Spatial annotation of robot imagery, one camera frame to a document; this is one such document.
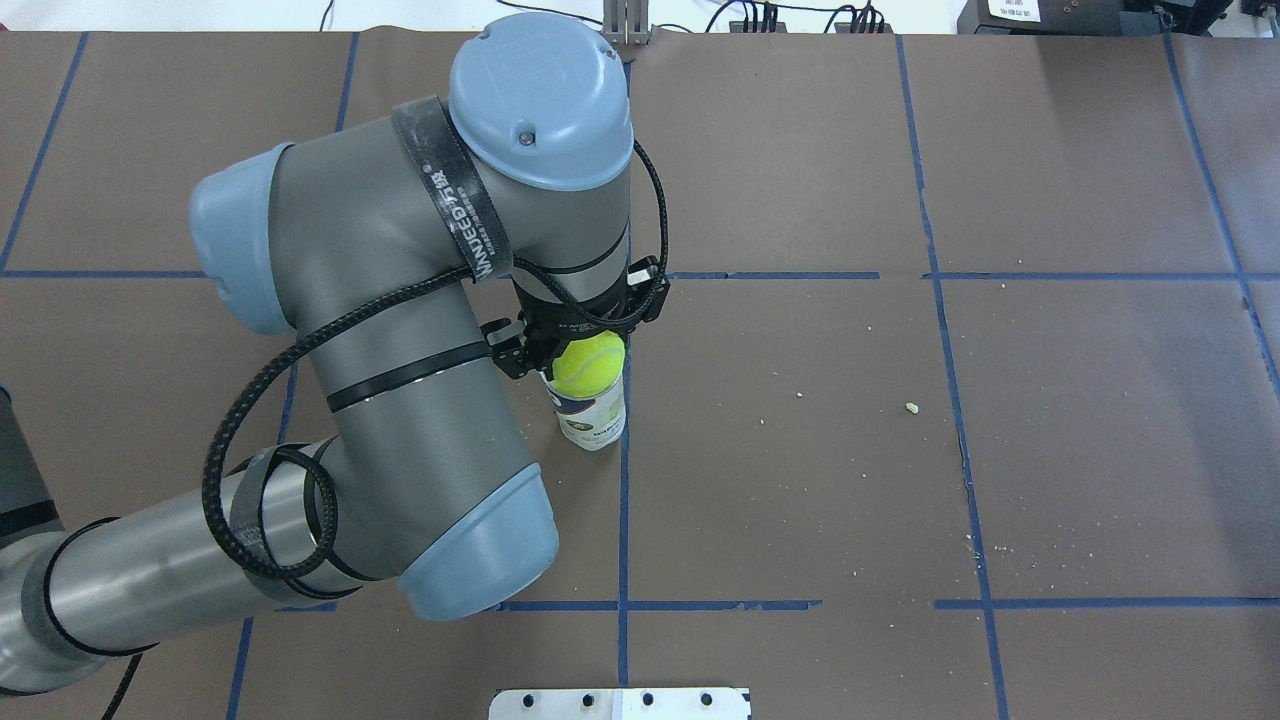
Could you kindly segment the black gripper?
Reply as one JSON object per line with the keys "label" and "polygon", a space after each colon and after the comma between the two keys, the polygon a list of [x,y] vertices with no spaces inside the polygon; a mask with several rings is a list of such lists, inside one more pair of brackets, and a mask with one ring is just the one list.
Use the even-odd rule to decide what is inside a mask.
{"label": "black gripper", "polygon": [[570,281],[577,277],[515,258],[518,319],[499,318],[480,325],[499,372],[512,380],[530,372],[550,373],[553,361],[573,341],[593,340],[607,331],[625,340],[634,332],[634,287],[627,272],[608,275],[609,283],[599,293],[571,290]]}

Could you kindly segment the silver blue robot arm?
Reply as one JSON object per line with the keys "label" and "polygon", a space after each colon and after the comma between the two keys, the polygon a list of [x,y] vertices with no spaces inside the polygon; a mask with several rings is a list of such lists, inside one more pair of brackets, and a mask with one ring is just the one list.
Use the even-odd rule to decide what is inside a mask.
{"label": "silver blue robot arm", "polygon": [[458,50],[445,97],[202,179],[189,231],[250,329],[294,343],[212,433],[196,492],[64,529],[3,393],[3,694],[393,578],[429,621],[536,580],[558,532],[499,374],[660,310],[634,261],[623,60],[545,12]]}

